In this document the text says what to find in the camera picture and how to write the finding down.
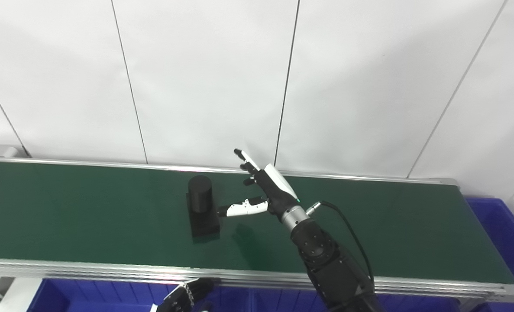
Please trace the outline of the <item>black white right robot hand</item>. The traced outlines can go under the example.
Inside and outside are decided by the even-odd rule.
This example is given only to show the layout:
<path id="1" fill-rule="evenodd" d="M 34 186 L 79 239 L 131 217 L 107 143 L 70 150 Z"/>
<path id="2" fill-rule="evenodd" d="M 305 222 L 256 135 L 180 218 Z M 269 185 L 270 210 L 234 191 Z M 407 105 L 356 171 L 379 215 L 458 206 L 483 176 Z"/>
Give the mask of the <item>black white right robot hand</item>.
<path id="1" fill-rule="evenodd" d="M 243 184 L 258 185 L 264 196 L 247 198 L 219 207 L 219 217 L 256 215 L 268 211 L 280 218 L 286 211 L 300 205 L 300 200 L 290 184 L 272 164 L 267 164 L 261 169 L 247 152 L 234 149 L 234 153 L 243 161 L 239 166 L 241 170 L 249 174 L 249 178 L 245 179 Z"/>

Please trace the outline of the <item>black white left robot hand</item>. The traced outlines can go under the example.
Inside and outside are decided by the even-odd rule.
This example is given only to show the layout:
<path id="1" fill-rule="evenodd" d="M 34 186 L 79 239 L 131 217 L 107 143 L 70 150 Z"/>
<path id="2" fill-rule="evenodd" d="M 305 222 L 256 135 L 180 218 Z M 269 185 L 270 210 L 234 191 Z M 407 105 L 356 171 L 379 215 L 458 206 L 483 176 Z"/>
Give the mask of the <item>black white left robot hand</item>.
<path id="1" fill-rule="evenodd" d="M 179 283 L 158 304 L 152 304 L 151 312 L 191 312 L 195 305 L 204 300 L 214 289 L 214 281 L 210 278 L 191 279 Z"/>

